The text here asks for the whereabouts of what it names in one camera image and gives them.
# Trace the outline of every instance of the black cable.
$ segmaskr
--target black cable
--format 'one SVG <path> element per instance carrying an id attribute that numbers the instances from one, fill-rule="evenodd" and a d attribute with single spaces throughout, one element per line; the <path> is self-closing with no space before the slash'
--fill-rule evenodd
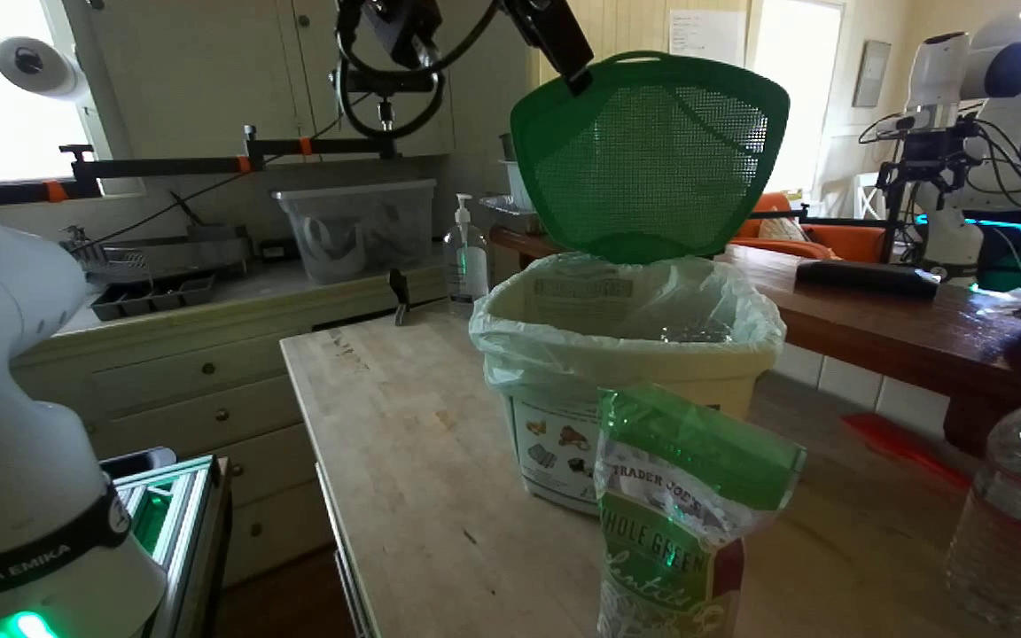
<path id="1" fill-rule="evenodd" d="M 337 117 L 326 121 L 326 124 L 323 124 L 319 131 L 312 131 L 308 138 L 323 138 L 326 131 L 340 128 L 340 121 L 344 121 L 344 110 L 337 110 Z"/>
<path id="2" fill-rule="evenodd" d="M 188 198 L 209 195 L 209 191 L 230 184 L 230 181 L 241 181 L 241 177 L 245 177 L 245 174 L 230 174 L 227 181 L 216 181 L 216 184 L 206 184 L 206 188 L 191 191 Z M 113 234 L 92 237 L 92 241 L 82 245 L 82 248 L 96 248 L 96 245 L 103 245 L 103 241 L 113 241 L 113 237 L 121 237 L 121 234 L 131 234 L 131 230 L 138 230 L 138 227 L 145 227 L 145 223 L 152 223 L 152 220 L 174 213 L 177 202 L 170 202 L 170 206 L 163 206 L 163 209 L 156 209 L 156 213 L 149 213 L 149 216 L 142 216 L 142 220 L 135 220 L 135 223 L 128 223 L 128 227 L 121 227 L 121 230 L 113 230 Z"/>
<path id="3" fill-rule="evenodd" d="M 206 227 L 206 220 L 195 216 L 195 209 L 191 209 L 177 191 L 167 191 L 167 195 L 170 195 L 170 202 L 174 202 L 191 223 Z"/>
<path id="4" fill-rule="evenodd" d="M 1003 234 L 1003 230 L 996 230 L 996 227 L 989 227 L 1003 245 L 1007 245 L 1007 252 L 1010 252 L 1010 259 L 1014 259 L 1014 269 L 1017 269 L 1017 276 L 1021 276 L 1021 255 L 1017 255 L 1017 245 Z"/>
<path id="5" fill-rule="evenodd" d="M 1003 145 L 996 145 L 996 149 L 1021 174 L 1021 149 L 1010 142 L 1010 135 L 1003 128 L 996 128 L 993 121 L 978 121 L 978 131 L 986 142 L 993 142 L 989 131 L 996 131 L 1007 142 L 1007 149 L 1017 156 L 1017 163 L 1010 160 L 1010 152 Z"/>
<path id="6" fill-rule="evenodd" d="M 443 103 L 443 74 L 433 74 L 433 99 L 425 103 L 425 110 L 422 110 L 418 117 L 411 117 L 404 128 L 383 131 L 383 128 L 369 128 L 369 124 L 358 117 L 355 103 L 347 99 L 351 92 L 347 92 L 344 82 L 347 82 L 347 60 L 337 60 L 337 99 L 340 99 L 340 113 L 344 113 L 344 121 L 347 121 L 358 135 L 365 135 L 365 138 L 404 138 L 404 135 L 415 135 L 422 124 L 429 124 L 429 121 L 436 117 L 436 110 L 440 110 L 440 103 Z"/>
<path id="7" fill-rule="evenodd" d="M 886 117 L 876 117 L 861 135 L 858 135 L 858 145 L 872 145 L 872 142 L 886 142 L 883 135 L 872 135 L 879 124 L 886 124 L 886 121 L 908 121 L 908 117 L 900 117 L 900 113 L 886 113 Z"/>
<path id="8" fill-rule="evenodd" d="M 1021 181 L 1021 163 L 1010 160 L 1010 152 L 993 135 L 1000 135 L 1010 145 L 1010 135 L 1003 128 L 978 121 L 978 138 L 986 142 L 986 156 L 978 163 L 993 167 L 1000 191 L 978 188 L 971 177 L 968 177 L 968 188 L 978 195 L 1003 195 L 1010 206 L 1021 206 L 1017 202 L 1021 191 L 1007 188 L 1003 170 L 1000 170 L 1000 163 L 1007 163 L 1014 170 L 1014 177 Z"/>

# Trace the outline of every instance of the green bag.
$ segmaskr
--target green bag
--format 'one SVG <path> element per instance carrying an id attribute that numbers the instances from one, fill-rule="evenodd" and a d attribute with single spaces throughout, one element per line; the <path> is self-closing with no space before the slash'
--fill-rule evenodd
<path id="1" fill-rule="evenodd" d="M 656 386 L 599 401 L 599 634 L 734 634 L 741 539 L 783 510 L 805 450 Z"/>

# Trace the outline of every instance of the white robot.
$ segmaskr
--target white robot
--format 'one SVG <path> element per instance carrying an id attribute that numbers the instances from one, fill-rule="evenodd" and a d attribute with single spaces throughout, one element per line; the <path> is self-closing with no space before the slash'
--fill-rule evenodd
<path id="1" fill-rule="evenodd" d="M 950 160 L 932 177 L 943 206 L 936 191 L 918 191 L 918 202 L 936 209 L 925 262 L 975 266 L 982 230 L 964 223 L 964 209 L 1021 209 L 1021 11 L 996 14 L 971 35 L 932 35 L 918 50 L 908 82 L 908 135 L 968 131 L 964 113 L 975 113 L 975 135 L 932 145 L 925 156 Z"/>
<path id="2" fill-rule="evenodd" d="M 82 418 L 32 401 L 11 362 L 82 305 L 82 266 L 53 241 L 0 227 L 0 638 L 131 638 L 163 571 L 128 532 Z"/>

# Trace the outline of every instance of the green light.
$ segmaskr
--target green light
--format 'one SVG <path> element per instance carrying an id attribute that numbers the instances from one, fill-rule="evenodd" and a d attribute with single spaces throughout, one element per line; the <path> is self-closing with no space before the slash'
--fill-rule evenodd
<path id="1" fill-rule="evenodd" d="M 0 638 L 60 638 L 60 634 L 43 613 L 21 610 L 0 620 Z"/>
<path id="2" fill-rule="evenodd" d="M 149 486 L 142 507 L 131 514 L 131 535 L 152 553 L 170 510 L 174 486 Z"/>

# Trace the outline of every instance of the clear plastic box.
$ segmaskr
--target clear plastic box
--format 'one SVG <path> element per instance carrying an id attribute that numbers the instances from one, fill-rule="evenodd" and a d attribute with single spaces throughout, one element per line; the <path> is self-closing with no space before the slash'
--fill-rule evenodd
<path id="1" fill-rule="evenodd" d="M 301 188 L 273 198 L 312 284 L 415 266 L 433 252 L 436 181 Z"/>

